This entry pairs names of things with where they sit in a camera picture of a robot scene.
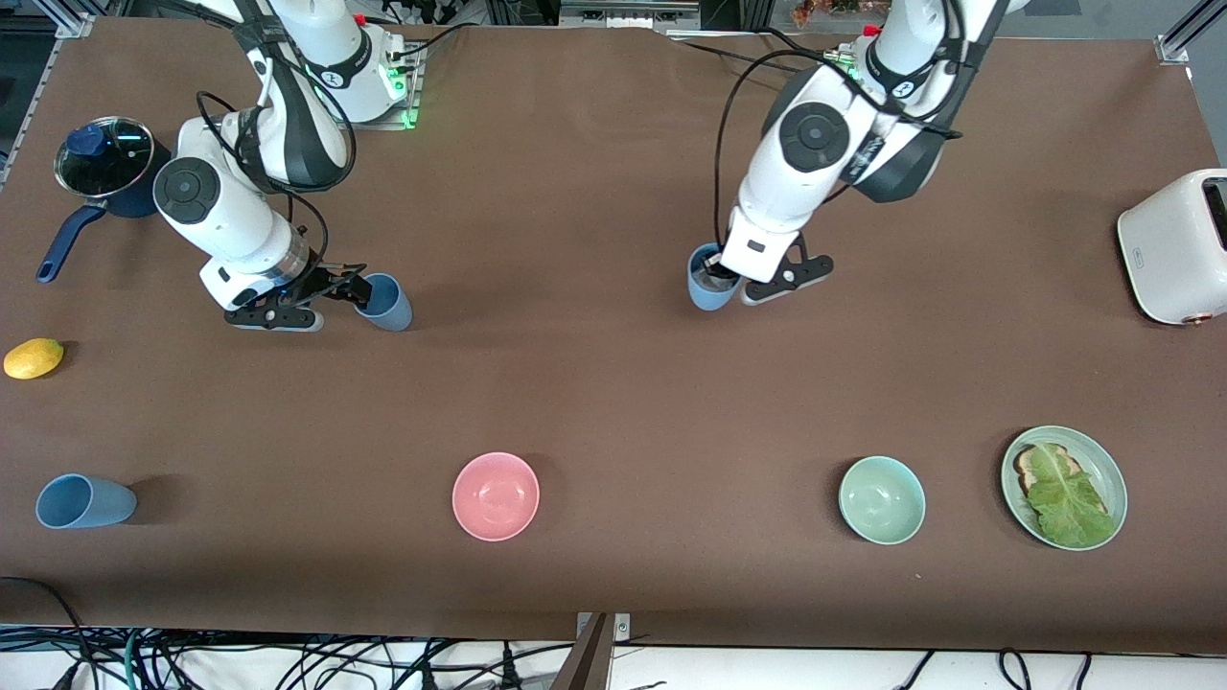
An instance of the plate with sandwich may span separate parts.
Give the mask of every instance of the plate with sandwich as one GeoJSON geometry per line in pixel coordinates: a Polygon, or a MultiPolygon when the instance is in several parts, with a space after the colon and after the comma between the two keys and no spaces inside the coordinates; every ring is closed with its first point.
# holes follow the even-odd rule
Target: plate with sandwich
{"type": "Polygon", "coordinates": [[[1014,440],[1001,462],[1001,492],[1027,532],[1067,551],[1112,541],[1129,511],[1112,455],[1064,426],[1037,426],[1014,440]]]}

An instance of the bread slice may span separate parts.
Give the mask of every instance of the bread slice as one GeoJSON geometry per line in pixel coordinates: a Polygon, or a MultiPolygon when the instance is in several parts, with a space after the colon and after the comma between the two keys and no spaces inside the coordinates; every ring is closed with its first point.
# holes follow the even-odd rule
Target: bread slice
{"type": "MultiPolygon", "coordinates": [[[[1031,487],[1036,485],[1036,481],[1038,481],[1036,479],[1036,473],[1031,468],[1031,455],[1034,454],[1034,452],[1036,447],[1032,446],[1031,448],[1023,451],[1014,462],[1014,470],[1018,473],[1018,483],[1022,485],[1023,495],[1029,494],[1031,487]]],[[[1065,460],[1071,475],[1083,471],[1082,465],[1080,465],[1077,460],[1070,455],[1069,448],[1065,446],[1056,446],[1056,454],[1065,460]]],[[[1099,510],[1104,513],[1108,512],[1108,507],[1103,505],[1103,501],[1099,501],[1099,510]]]]}

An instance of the lettuce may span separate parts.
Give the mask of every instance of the lettuce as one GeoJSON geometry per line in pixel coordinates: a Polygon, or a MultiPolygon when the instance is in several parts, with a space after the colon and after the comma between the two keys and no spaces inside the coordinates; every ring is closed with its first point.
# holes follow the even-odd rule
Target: lettuce
{"type": "Polygon", "coordinates": [[[1039,517],[1039,530],[1061,546],[1086,548],[1106,541],[1117,529],[1086,471],[1074,474],[1053,443],[1037,443],[1031,454],[1036,484],[1027,502],[1039,517]]]}

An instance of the pink bowl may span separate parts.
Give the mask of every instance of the pink bowl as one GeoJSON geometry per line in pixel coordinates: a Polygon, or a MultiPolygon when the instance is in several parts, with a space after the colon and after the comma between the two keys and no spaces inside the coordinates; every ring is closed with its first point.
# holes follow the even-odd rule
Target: pink bowl
{"type": "Polygon", "coordinates": [[[541,487],[528,463],[510,453],[486,453],[469,462],[452,487],[452,512],[482,541],[524,532],[536,514],[541,487]]]}

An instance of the green cable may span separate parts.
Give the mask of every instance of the green cable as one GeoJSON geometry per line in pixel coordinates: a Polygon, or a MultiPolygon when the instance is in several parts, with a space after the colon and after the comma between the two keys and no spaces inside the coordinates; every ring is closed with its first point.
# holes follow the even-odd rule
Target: green cable
{"type": "Polygon", "coordinates": [[[133,646],[136,643],[136,631],[128,636],[124,645],[124,678],[128,679],[128,690],[136,690],[136,680],[133,679],[133,646]]]}

